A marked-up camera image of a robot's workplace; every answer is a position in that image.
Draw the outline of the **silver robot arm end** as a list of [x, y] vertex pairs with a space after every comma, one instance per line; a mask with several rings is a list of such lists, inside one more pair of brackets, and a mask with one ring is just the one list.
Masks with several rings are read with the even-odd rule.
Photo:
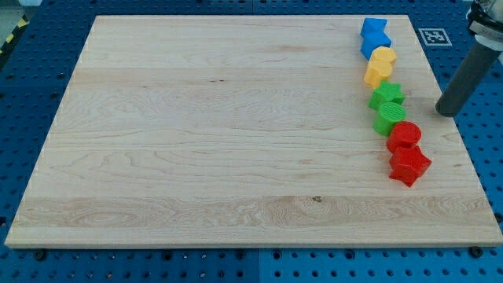
[[474, 0], [466, 17], [477, 43], [502, 51], [502, 0]]

